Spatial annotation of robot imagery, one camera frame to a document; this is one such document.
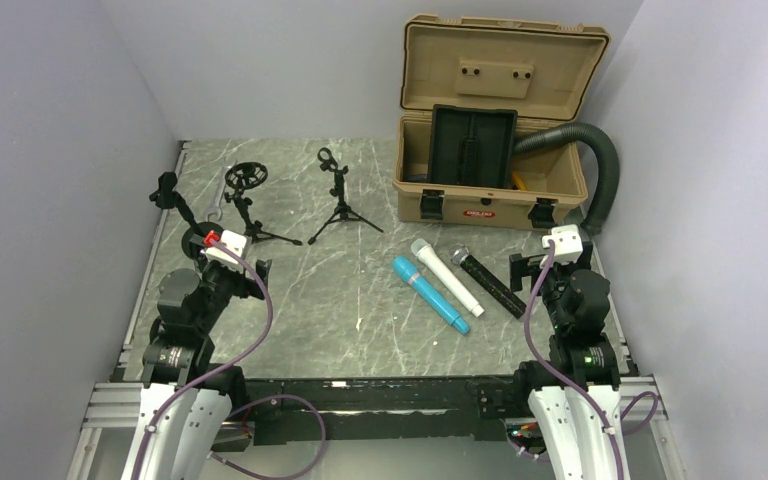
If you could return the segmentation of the black tripod stand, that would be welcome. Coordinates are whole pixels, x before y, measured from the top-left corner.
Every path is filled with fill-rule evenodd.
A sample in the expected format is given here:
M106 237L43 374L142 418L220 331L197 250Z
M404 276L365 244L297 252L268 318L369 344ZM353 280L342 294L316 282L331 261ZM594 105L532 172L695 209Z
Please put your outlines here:
M280 240L294 246L301 246L300 240L268 232L261 221L252 219L250 207L253 205L253 199L248 192L263 185L267 178L268 169L262 163L242 162L232 165L224 176L225 183L230 189L228 193L224 193L224 199L237 209L245 224L244 235L253 243Z
M323 147L317 152L317 160L319 161L319 168L321 171L333 174L334 185L329 190L329 194L337 199L337 204L334 207L331 216L307 240L307 244L313 245L329 225L340 222L363 222L379 233L384 233L382 228L354 211L346 200L345 176L349 173L349 167L341 166L332 151L327 147Z

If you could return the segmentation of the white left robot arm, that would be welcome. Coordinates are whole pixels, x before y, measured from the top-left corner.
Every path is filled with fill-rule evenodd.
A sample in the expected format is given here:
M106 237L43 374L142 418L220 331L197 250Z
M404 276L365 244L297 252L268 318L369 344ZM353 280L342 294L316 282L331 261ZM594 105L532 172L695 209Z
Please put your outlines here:
M195 479L225 420L247 406L241 367L211 360L210 332L234 297L263 299L239 267L212 260L161 280L158 316L142 356L137 426L125 479Z

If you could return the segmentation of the cyan microphone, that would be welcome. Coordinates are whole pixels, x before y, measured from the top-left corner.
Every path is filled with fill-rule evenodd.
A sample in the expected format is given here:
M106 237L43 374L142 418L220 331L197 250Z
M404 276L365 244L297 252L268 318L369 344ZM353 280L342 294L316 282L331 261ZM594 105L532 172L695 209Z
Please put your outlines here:
M470 332L467 322L458 311L426 280L418 268L406 257L397 256L392 261L397 276L410 286L435 312L460 334Z

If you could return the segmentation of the black microphone silver grille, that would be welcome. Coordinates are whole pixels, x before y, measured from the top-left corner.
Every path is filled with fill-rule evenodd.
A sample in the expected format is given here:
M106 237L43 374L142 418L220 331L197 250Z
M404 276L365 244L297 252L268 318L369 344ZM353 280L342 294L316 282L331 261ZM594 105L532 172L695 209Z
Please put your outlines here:
M456 246L451 253L451 261L464 270L514 318L519 319L525 314L526 303L473 256L466 246Z

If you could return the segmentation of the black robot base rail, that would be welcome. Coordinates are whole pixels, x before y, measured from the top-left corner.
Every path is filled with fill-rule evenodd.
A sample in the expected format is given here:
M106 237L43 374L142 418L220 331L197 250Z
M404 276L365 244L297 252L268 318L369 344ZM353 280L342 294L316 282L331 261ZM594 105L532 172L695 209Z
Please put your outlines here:
M222 424L224 451L321 438L502 441L504 428L533 420L511 375L249 379L246 387L257 404Z

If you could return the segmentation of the black round base mic stand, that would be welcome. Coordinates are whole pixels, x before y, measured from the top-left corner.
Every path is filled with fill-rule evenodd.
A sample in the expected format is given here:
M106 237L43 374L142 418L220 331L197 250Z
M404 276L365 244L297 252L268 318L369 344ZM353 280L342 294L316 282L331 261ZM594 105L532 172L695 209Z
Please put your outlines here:
M215 222L198 222L185 198L176 190L178 177L174 171L167 171L158 177L158 188L149 195L149 200L161 210L177 210L189 228L181 238L181 249L190 259L196 259L206 247L205 238L214 232L217 236L223 228Z

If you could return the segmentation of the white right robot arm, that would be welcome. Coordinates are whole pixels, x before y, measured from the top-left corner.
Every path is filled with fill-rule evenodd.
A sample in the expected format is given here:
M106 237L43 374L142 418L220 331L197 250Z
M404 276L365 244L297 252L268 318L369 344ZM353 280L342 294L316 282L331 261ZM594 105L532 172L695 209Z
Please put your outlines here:
M562 265L543 255L509 259L510 283L532 284L529 304L543 304L553 333L550 354L524 362L511 401L532 415L545 458L558 479L627 479L620 419L620 372L604 333L610 283L590 268L590 257Z

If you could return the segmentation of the white microphone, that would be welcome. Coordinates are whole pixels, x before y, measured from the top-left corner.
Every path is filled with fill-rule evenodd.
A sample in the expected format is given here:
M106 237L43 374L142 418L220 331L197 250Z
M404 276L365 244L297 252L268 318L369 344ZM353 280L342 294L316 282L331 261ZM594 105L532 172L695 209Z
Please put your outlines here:
M451 269L444 264L429 242L422 238L416 239L411 244L411 252L474 317L480 317L484 314L485 309L477 298L456 277Z

